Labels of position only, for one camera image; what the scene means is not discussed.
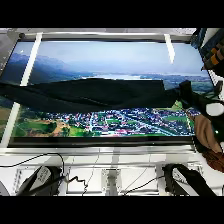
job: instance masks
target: displayed landscape image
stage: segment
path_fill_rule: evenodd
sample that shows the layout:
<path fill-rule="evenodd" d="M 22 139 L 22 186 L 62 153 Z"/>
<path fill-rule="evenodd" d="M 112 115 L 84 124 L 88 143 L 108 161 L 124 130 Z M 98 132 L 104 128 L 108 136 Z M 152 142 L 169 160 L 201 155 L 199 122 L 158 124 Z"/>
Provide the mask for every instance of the displayed landscape image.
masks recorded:
<path fill-rule="evenodd" d="M 0 78 L 1 82 L 20 83 L 29 59 L 26 44 L 29 43 L 21 42 L 15 48 Z M 163 80 L 166 89 L 190 80 L 193 90 L 198 93 L 212 89 L 208 73 L 200 71 L 202 60 L 198 51 L 189 44 L 174 43 L 173 46 L 175 58 L 171 63 L 165 43 L 45 41 L 40 44 L 29 84 L 94 77 Z M 12 102 L 0 98 L 0 105 L 1 136 Z M 192 115 L 199 114 L 194 109 L 190 109 L 190 112 Z M 12 136 L 125 137 L 193 134 L 192 122 L 181 110 L 181 103 L 176 102 L 172 108 L 124 108 L 87 114 L 45 113 L 21 106 Z"/>

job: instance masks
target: white strip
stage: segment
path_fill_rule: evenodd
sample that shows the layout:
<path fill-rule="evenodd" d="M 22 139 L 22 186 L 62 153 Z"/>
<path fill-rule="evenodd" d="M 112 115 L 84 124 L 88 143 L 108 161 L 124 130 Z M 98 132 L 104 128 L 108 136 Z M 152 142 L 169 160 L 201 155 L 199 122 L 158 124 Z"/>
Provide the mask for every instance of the white strip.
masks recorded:
<path fill-rule="evenodd" d="M 175 51 L 173 48 L 173 45 L 171 43 L 170 35 L 169 34 L 164 34 L 165 40 L 166 40 L 166 46 L 168 48 L 169 56 L 170 56 L 170 62 L 173 64 L 174 57 L 175 57 Z"/>
<path fill-rule="evenodd" d="M 20 83 L 20 86 L 26 86 L 28 84 L 30 73 L 32 71 L 33 64 L 34 64 L 35 59 L 36 59 L 37 51 L 38 51 L 38 48 L 39 48 L 40 43 L 41 43 L 41 38 L 42 38 L 42 33 L 37 33 L 36 40 L 33 44 L 33 48 L 32 48 L 31 53 L 30 53 L 30 58 L 29 58 L 29 61 L 26 65 L 26 69 L 24 71 L 23 78 L 22 78 L 22 81 Z M 9 115 L 9 119 L 8 119 L 8 122 L 7 122 L 7 125 L 6 125 L 6 128 L 5 128 L 5 131 L 4 131 L 4 134 L 3 134 L 3 137 L 2 137 L 0 148 L 7 148 L 8 147 L 9 140 L 10 140 L 10 137 L 11 137 L 11 134 L 12 134 L 15 122 L 16 122 L 16 118 L 17 118 L 17 115 L 18 115 L 18 112 L 19 112 L 19 108 L 20 108 L 20 104 L 18 104 L 18 103 L 13 104 L 13 107 L 12 107 L 11 113 Z"/>

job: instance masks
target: television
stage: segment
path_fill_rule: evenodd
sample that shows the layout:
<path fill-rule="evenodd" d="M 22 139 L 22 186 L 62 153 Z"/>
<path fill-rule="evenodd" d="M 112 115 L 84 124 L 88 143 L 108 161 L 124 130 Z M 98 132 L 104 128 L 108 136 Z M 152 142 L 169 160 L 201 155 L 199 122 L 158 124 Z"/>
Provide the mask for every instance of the television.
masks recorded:
<path fill-rule="evenodd" d="M 19 85 L 34 42 L 19 41 L 0 77 Z M 213 83 L 198 50 L 172 43 L 110 40 L 44 40 L 29 78 L 29 85 L 87 78 L 163 80 L 165 89 L 190 80 L 192 89 L 205 93 Z M 0 137 L 13 102 L 0 98 Z M 192 142 L 193 123 L 181 109 L 135 108 L 86 114 L 45 113 L 20 107 L 9 147 L 86 147 L 98 145 L 175 145 Z M 190 109 L 192 115 L 199 111 Z"/>

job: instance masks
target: black cloth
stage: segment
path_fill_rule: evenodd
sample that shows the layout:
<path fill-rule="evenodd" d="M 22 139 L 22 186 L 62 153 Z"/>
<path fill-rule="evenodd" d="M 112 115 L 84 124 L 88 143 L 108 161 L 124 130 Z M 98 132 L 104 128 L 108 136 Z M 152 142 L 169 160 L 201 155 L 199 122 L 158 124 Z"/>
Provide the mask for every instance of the black cloth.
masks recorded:
<path fill-rule="evenodd" d="M 43 112 L 87 113 L 127 108 L 169 108 L 174 90 L 162 80 L 80 79 L 17 86 L 0 83 L 0 95 Z"/>

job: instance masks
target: black border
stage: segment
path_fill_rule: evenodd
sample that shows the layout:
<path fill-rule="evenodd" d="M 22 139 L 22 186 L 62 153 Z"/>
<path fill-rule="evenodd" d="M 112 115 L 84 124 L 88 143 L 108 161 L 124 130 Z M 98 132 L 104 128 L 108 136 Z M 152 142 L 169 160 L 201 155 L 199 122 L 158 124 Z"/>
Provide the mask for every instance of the black border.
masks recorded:
<path fill-rule="evenodd" d="M 42 41 L 108 41 L 108 42 L 156 42 L 152 39 L 110 38 L 43 38 Z M 17 42 L 33 42 L 34 39 L 18 39 Z M 189 44 L 190 41 L 173 40 L 172 43 Z M 82 147 L 133 147 L 133 146 L 181 146 L 193 145 L 193 136 L 144 136 L 144 137 L 12 137 L 8 148 L 82 148 Z"/>

